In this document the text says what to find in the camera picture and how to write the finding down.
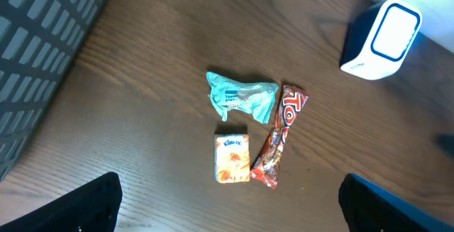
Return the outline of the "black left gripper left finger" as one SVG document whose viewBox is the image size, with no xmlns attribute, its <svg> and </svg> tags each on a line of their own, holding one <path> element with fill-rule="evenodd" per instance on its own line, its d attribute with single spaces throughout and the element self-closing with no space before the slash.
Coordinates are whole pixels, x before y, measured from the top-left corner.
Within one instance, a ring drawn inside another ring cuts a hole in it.
<svg viewBox="0 0 454 232">
<path fill-rule="evenodd" d="M 64 196 L 1 226 L 1 232 L 113 232 L 123 192 L 115 172 L 88 182 Z"/>
</svg>

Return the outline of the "orange Kleenex tissue pack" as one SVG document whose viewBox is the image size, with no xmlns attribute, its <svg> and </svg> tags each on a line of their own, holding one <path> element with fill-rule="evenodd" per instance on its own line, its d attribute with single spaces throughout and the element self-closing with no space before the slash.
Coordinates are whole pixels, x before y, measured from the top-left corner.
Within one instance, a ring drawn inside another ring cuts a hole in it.
<svg viewBox="0 0 454 232">
<path fill-rule="evenodd" d="M 250 181 L 248 134 L 215 135 L 215 178 L 221 184 Z"/>
</svg>

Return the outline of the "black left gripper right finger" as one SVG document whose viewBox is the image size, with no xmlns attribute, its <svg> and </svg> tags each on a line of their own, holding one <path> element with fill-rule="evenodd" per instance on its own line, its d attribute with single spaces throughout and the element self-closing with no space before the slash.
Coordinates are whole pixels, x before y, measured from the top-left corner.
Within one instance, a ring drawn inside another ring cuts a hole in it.
<svg viewBox="0 0 454 232">
<path fill-rule="evenodd" d="M 348 173 L 338 203 L 350 231 L 453 231 L 453 227 L 387 190 Z"/>
</svg>

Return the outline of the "red Toto snack wrapper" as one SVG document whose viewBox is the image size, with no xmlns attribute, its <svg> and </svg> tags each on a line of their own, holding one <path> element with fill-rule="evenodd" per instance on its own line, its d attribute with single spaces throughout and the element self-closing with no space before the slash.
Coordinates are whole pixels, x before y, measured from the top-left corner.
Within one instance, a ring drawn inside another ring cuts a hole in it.
<svg viewBox="0 0 454 232">
<path fill-rule="evenodd" d="M 303 109 L 308 96 L 303 89 L 284 85 L 275 114 L 274 125 L 258 155 L 250 177 L 259 180 L 271 189 L 276 189 L 284 146 L 290 127 Z"/>
</svg>

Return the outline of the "mint green packet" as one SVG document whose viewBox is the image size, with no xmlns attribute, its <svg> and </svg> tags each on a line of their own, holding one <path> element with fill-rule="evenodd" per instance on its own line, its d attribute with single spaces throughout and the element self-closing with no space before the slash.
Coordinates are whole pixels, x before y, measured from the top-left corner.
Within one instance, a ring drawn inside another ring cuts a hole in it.
<svg viewBox="0 0 454 232">
<path fill-rule="evenodd" d="M 211 88 L 209 99 L 222 121 L 227 121 L 229 111 L 239 110 L 252 115 L 262 124 L 269 122 L 278 84 L 242 83 L 214 72 L 207 72 L 206 79 Z"/>
</svg>

